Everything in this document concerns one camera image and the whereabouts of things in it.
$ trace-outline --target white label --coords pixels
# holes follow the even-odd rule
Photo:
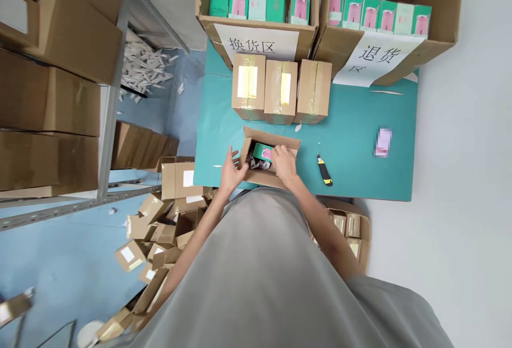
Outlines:
[[[366,31],[334,84],[370,86],[389,73],[425,39],[423,37],[390,36]]]
[[[27,34],[27,2],[25,0],[0,0],[0,22],[23,34]]]
[[[188,196],[187,198],[185,198],[185,201],[187,202],[187,204],[190,204],[192,202],[201,201],[202,199],[202,196]]]
[[[194,171],[183,171],[183,187],[194,186]]]
[[[121,255],[123,255],[127,263],[135,259],[135,255],[132,253],[129,247],[121,249]]]
[[[235,53],[263,54],[268,60],[295,61],[298,31],[214,25],[231,62]]]

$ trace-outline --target table surface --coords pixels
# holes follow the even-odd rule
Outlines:
[[[317,125],[271,125],[242,120],[231,108],[233,72],[208,42],[194,184],[219,186],[229,145],[241,149],[244,126],[301,139],[297,172],[313,194],[410,201],[418,83],[402,79],[392,86],[331,85],[329,115]],[[401,94],[372,92],[392,91]],[[373,156],[380,127],[393,131],[389,155]],[[329,170],[324,184],[316,156]],[[254,188],[243,182],[240,188]]]

